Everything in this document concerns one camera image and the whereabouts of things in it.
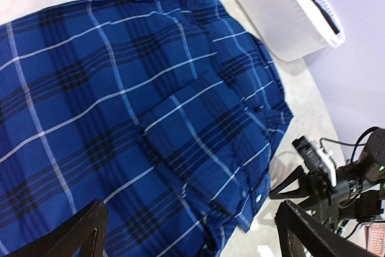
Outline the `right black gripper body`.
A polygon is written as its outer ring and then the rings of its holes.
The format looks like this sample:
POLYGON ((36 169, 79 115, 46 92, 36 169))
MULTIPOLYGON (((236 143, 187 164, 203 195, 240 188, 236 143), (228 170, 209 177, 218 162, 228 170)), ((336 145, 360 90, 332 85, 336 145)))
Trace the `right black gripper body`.
POLYGON ((312 175, 306 210, 322 224, 382 221, 384 213, 384 167, 361 170, 343 166, 336 170, 336 185, 312 175))

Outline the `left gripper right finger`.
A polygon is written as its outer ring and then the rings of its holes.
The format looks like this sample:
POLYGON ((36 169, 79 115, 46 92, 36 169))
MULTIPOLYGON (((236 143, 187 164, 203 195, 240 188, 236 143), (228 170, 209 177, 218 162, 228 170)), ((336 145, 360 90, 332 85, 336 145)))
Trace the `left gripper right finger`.
POLYGON ((275 222, 282 256, 363 256, 364 249, 343 239, 290 200, 280 204, 275 222))

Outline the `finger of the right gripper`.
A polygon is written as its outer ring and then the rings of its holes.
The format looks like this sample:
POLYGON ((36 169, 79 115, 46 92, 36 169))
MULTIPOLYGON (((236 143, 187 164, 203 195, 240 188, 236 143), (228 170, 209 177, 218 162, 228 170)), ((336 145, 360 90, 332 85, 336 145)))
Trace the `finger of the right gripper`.
POLYGON ((269 198, 272 200, 300 199, 309 197, 311 193, 309 176, 305 173, 302 166, 298 166, 286 179, 270 190, 269 198), (284 191, 293 183, 297 183, 298 188, 284 191))

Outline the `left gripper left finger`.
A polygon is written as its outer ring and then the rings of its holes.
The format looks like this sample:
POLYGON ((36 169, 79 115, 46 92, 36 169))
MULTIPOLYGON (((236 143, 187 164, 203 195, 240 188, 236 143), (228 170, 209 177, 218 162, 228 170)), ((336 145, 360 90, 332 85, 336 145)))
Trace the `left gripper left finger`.
POLYGON ((103 256, 108 211, 94 200, 59 227, 15 250, 13 256, 103 256))

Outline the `blue plaid shirt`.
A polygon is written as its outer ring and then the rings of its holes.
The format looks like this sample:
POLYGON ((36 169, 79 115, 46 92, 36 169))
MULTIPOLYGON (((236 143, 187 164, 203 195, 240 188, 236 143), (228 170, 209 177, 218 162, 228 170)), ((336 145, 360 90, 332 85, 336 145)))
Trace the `blue plaid shirt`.
POLYGON ((1 255, 91 201, 108 256, 219 256, 292 120, 219 0, 77 0, 1 26, 1 255))

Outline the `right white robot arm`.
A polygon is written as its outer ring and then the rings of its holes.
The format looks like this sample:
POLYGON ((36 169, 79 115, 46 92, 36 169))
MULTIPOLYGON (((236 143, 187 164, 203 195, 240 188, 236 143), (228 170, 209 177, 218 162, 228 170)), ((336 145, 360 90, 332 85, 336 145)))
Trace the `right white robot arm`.
POLYGON ((383 213, 384 129, 369 128, 358 160, 337 166, 322 146, 305 136, 292 142, 304 161, 273 188, 271 199, 302 199, 299 207, 330 229, 346 220, 375 221, 383 213))

